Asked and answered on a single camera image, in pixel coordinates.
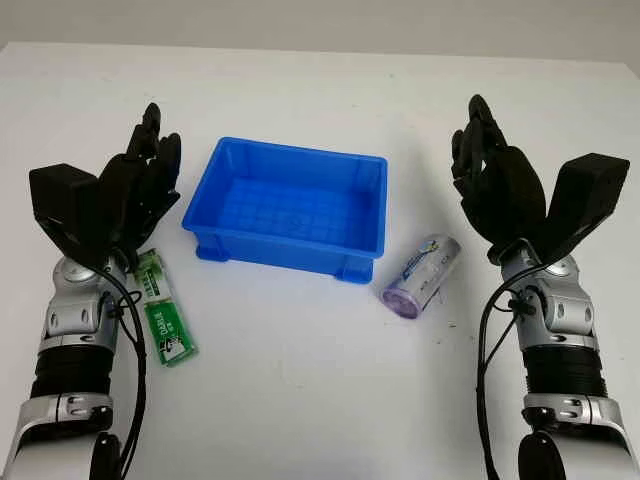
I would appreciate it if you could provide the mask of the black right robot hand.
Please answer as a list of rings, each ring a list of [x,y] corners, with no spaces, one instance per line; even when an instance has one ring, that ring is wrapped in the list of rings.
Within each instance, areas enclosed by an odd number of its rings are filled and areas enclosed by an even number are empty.
[[[481,95],[472,96],[468,113],[466,127],[452,136],[453,185],[472,227],[500,251],[542,225],[545,194],[531,163],[508,144]]]

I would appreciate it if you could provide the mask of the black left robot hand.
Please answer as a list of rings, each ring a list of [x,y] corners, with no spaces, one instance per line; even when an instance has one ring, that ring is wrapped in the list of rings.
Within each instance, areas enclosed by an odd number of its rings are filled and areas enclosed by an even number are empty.
[[[131,135],[127,150],[114,156],[99,176],[108,225],[108,244],[133,272],[138,249],[180,198],[176,182],[181,165],[181,138],[160,135],[161,111],[150,103]]]

